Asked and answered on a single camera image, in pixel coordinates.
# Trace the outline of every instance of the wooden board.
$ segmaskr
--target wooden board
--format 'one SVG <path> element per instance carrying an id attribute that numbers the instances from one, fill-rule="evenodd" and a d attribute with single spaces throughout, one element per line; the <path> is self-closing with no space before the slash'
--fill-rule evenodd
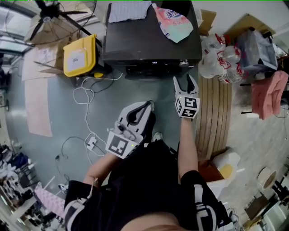
<path id="1" fill-rule="evenodd" d="M 199 95 L 200 98 L 200 109 L 197 114 L 197 124 L 196 124 L 196 147 L 198 149 L 199 146 L 199 140 L 200 140 L 200 121 L 202 116 L 202 79 L 203 77 L 199 74 L 198 76 L 198 86 L 199 86 Z"/>
<path id="2" fill-rule="evenodd" d="M 218 150 L 222 149 L 225 129 L 226 129 L 226 122 L 227 122 L 227 108 L 228 108 L 228 84 L 224 85 L 224 109 L 223 109 L 223 118 L 222 118 L 222 127 L 220 133 L 220 140 L 218 144 Z"/>
<path id="3" fill-rule="evenodd" d="M 219 147 L 221 128 L 222 128 L 222 121 L 223 121 L 223 110 L 224 110 L 224 84 L 223 83 L 219 83 L 218 124 L 217 124 L 217 131 L 216 131 L 216 138 L 215 138 L 213 152 L 216 152 L 218 150 L 218 147 Z"/>
<path id="4" fill-rule="evenodd" d="M 219 114 L 219 81 L 217 77 L 213 78 L 213 112 L 212 112 L 212 125 L 210 140 L 208 144 L 207 158 L 213 153 L 214 143 L 216 139 L 217 125 L 218 125 L 218 114 Z"/>
<path id="5" fill-rule="evenodd" d="M 227 120 L 226 120 L 226 128 L 224 134 L 224 140 L 222 145 L 222 150 L 226 148 L 228 133 L 230 128 L 230 120 L 231 120 L 231 110 L 232 110 L 232 85 L 228 84 L 228 108 L 227 108 Z"/>
<path id="6" fill-rule="evenodd" d="M 230 37 L 230 39 L 237 38 L 240 34 L 247 31 L 250 27 L 255 28 L 257 31 L 261 33 L 266 33 L 270 31 L 273 34 L 275 34 L 275 31 L 268 27 L 266 24 L 261 22 L 259 19 L 253 17 L 250 14 L 245 14 L 243 17 L 241 17 L 226 33 Z"/>
<path id="7" fill-rule="evenodd" d="M 203 156 L 203 147 L 204 147 L 204 139 L 205 139 L 205 128 L 207 122 L 207 102 L 208 102 L 208 79 L 202 79 L 202 114 L 200 121 L 200 138 L 198 144 L 198 158 L 202 160 Z"/>
<path id="8" fill-rule="evenodd" d="M 207 159 L 208 155 L 208 145 L 210 140 L 211 133 L 211 124 L 212 124 L 212 112 L 213 112 L 213 79 L 208 79 L 208 99 L 207 99 L 207 120 L 205 127 L 205 137 L 204 137 L 204 146 L 202 159 Z"/>

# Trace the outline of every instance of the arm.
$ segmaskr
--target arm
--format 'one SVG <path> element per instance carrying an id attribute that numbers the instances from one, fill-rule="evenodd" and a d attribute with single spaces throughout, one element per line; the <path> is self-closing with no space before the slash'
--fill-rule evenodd
<path id="1" fill-rule="evenodd" d="M 180 146 L 177 165 L 180 179 L 188 171 L 198 171 L 198 154 L 194 141 L 191 119 L 188 118 L 182 118 L 181 121 Z"/>
<path id="2" fill-rule="evenodd" d="M 91 185 L 95 179 L 98 179 L 98 185 L 101 186 L 105 178 L 121 159 L 111 153 L 101 157 L 94 165 L 90 167 L 85 175 L 83 183 Z"/>

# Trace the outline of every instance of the plastic bottle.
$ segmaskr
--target plastic bottle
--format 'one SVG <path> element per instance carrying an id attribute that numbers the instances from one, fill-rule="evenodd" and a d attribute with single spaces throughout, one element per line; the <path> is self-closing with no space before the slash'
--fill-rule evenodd
<path id="1" fill-rule="evenodd" d="M 227 46 L 224 50 L 224 58 L 229 63 L 237 63 L 241 59 L 241 50 L 236 46 Z"/>
<path id="2" fill-rule="evenodd" d="M 227 73 L 218 76 L 220 82 L 237 83 L 246 77 L 245 71 L 240 67 L 240 64 L 231 64 L 227 69 Z"/>
<path id="3" fill-rule="evenodd" d="M 219 36 L 218 34 L 211 34 L 205 38 L 202 43 L 203 55 L 209 54 L 211 49 L 216 49 L 216 51 L 223 51 L 226 47 L 226 40 L 224 36 Z"/>

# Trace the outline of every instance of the floor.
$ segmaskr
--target floor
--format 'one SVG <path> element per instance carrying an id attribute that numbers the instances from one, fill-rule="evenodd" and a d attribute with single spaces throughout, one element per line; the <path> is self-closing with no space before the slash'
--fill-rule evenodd
<path id="1" fill-rule="evenodd" d="M 244 211 L 253 196 L 261 191 L 267 198 L 274 192 L 272 189 L 263 191 L 257 182 L 260 170 L 268 166 L 277 171 L 280 179 L 287 170 L 284 163 L 289 156 L 289 118 L 271 116 L 266 120 L 247 118 L 242 111 L 251 109 L 251 87 L 233 85 L 233 105 L 227 146 L 232 147 L 241 157 L 238 168 L 245 169 L 237 173 L 231 184 L 223 189 L 219 199 L 228 204 L 226 208 L 235 208 L 239 223 L 243 224 L 248 216 Z M 287 110 L 282 110 L 278 117 L 284 117 Z"/>
<path id="2" fill-rule="evenodd" d="M 190 71 L 197 76 L 195 69 Z M 115 79 L 120 75 L 115 71 Z M 89 87 L 94 80 L 88 80 Z M 110 84 L 110 80 L 95 84 L 93 89 L 98 91 Z M 65 183 L 66 180 L 58 173 L 56 168 L 56 155 L 61 153 L 63 142 L 70 136 L 86 138 L 89 134 L 85 123 L 85 105 L 77 105 L 72 97 L 74 90 L 70 80 L 65 77 L 52 77 L 48 79 L 48 107 L 51 121 L 52 138 L 30 134 L 28 131 L 25 111 L 24 82 L 15 72 L 12 76 L 11 89 L 8 94 L 10 111 L 6 114 L 9 136 L 16 143 L 20 143 L 25 152 L 36 162 L 36 172 L 42 184 L 46 184 L 53 176 L 56 181 L 52 184 L 52 192 L 57 192 L 56 184 Z M 84 91 L 75 92 L 78 101 L 87 101 Z M 88 122 L 92 131 L 100 138 L 107 140 L 107 128 L 112 128 L 121 110 L 134 102 L 153 100 L 156 114 L 155 131 L 163 133 L 164 141 L 176 149 L 179 141 L 180 119 L 174 106 L 174 85 L 172 79 L 164 80 L 127 80 L 122 77 L 107 90 L 95 95 L 89 106 Z M 104 144 L 99 142 L 102 150 Z M 61 174 L 67 174 L 70 179 L 83 180 L 90 166 L 86 156 L 84 143 L 78 139 L 68 140 L 63 148 L 68 159 L 61 157 L 57 161 Z M 90 153 L 92 162 L 99 157 Z"/>
<path id="3" fill-rule="evenodd" d="M 197 76 L 197 70 L 192 69 L 190 74 Z M 86 157 L 84 144 L 77 139 L 70 139 L 64 146 L 64 153 L 69 156 L 66 160 L 61 158 L 57 162 L 61 174 L 56 167 L 55 156 L 60 154 L 63 142 L 70 136 L 85 138 L 89 131 L 84 120 L 85 106 L 77 105 L 72 98 L 74 87 L 67 78 L 55 77 L 48 80 L 49 116 L 53 137 L 47 138 L 30 134 L 27 127 L 24 82 L 21 81 L 21 68 L 14 71 L 12 85 L 8 95 L 10 111 L 6 114 L 7 127 L 10 138 L 19 142 L 29 157 L 36 162 L 36 172 L 39 180 L 46 184 L 53 176 L 56 180 L 51 184 L 50 191 L 58 191 L 56 185 L 65 183 L 63 174 L 70 179 L 82 180 L 90 163 Z M 109 81 L 102 81 L 94 85 L 94 90 L 106 87 Z M 77 99 L 86 100 L 83 92 L 76 94 Z M 282 175 L 289 142 L 285 140 L 286 129 L 289 130 L 288 119 L 274 116 L 262 121 L 258 118 L 247 118 L 241 111 L 250 108 L 250 88 L 234 85 L 233 108 L 231 114 L 228 145 L 241 156 L 239 168 L 244 171 L 237 174 L 234 181 L 223 189 L 220 200 L 228 202 L 226 207 L 235 208 L 240 224 L 246 221 L 244 212 L 246 204 L 260 190 L 256 180 L 258 172 L 264 166 L 278 170 Z M 154 100 L 156 124 L 155 131 L 164 134 L 165 142 L 177 148 L 179 141 L 180 120 L 174 107 L 174 86 L 171 79 L 154 81 L 132 81 L 121 78 L 109 89 L 96 95 L 89 108 L 88 121 L 91 129 L 102 139 L 106 140 L 107 128 L 111 128 L 121 109 L 127 105 L 138 102 Z M 90 154 L 92 161 L 99 157 Z"/>

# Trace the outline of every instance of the pink cloth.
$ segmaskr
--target pink cloth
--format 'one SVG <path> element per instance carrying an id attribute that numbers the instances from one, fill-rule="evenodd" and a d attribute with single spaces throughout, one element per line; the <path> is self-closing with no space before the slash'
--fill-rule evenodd
<path id="1" fill-rule="evenodd" d="M 64 199 L 61 199 L 58 196 L 48 192 L 43 189 L 40 185 L 38 185 L 35 190 L 35 194 L 40 199 L 41 203 L 46 207 L 46 209 L 55 213 L 57 216 L 61 218 L 65 218 L 64 216 Z"/>
<path id="2" fill-rule="evenodd" d="M 257 80 L 252 84 L 252 112 L 264 120 L 280 113 L 282 93 L 288 80 L 284 71 L 276 71 L 271 78 Z"/>

